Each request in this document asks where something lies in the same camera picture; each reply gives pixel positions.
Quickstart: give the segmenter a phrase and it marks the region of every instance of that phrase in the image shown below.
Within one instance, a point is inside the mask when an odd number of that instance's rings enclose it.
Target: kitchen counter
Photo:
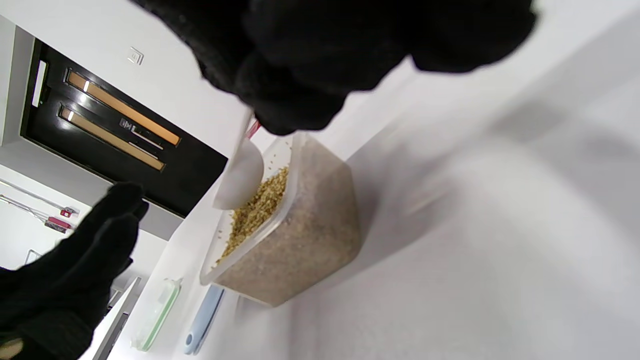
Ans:
[[[200,353],[185,356],[220,215],[214,184],[169,241],[110,358],[637,358],[640,233],[611,201],[640,213],[629,187],[615,186],[640,183],[629,172],[640,156],[585,148],[604,125],[577,115],[623,82],[590,80],[603,64],[632,65],[620,62],[618,35],[633,40],[620,29],[638,23],[639,5],[541,2],[536,34],[499,66],[418,75],[405,62],[350,97],[316,136],[352,168],[360,255],[278,308],[227,292]],[[611,176],[587,188],[605,161]],[[182,293],[150,352],[132,350],[165,277],[183,278]]]

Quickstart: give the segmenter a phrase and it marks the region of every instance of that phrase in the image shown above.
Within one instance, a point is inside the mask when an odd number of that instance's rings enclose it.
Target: gloved hand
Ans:
[[[82,355],[104,316],[113,279],[132,263],[138,224],[148,209],[142,196],[136,184],[112,186],[55,249],[16,271],[0,272],[5,340],[26,338],[55,359]]]

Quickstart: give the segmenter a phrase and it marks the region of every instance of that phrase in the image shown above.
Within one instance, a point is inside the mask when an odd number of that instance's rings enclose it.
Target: plastic container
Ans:
[[[135,337],[131,339],[131,347],[140,351],[148,351],[153,345],[160,328],[164,323],[164,319],[171,311],[175,299],[180,293],[180,280],[165,279],[162,290],[158,294],[157,300],[147,310],[147,319],[142,327],[138,330]]]
[[[351,262],[362,241],[351,170],[342,160],[305,133],[277,139],[263,159],[263,181],[289,166],[282,201],[216,266],[232,229],[233,211],[224,211],[200,282],[278,306]]]

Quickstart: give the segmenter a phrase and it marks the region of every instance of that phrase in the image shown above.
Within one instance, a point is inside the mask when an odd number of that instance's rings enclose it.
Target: grain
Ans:
[[[311,136],[295,136],[282,219],[215,280],[270,306],[347,265],[362,246],[351,170]]]
[[[287,187],[288,174],[289,167],[281,168],[276,175],[260,184],[257,193],[249,202],[234,211],[234,221],[227,247],[217,260],[217,265],[273,215]]]

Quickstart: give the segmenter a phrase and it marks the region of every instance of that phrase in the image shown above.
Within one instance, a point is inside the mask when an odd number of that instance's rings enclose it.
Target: blue utensil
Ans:
[[[198,313],[196,313],[191,329],[187,334],[184,343],[184,353],[187,355],[197,355],[202,347],[202,343],[211,328],[216,312],[222,302],[222,295],[225,290],[217,286],[210,286],[207,294],[200,305]]]

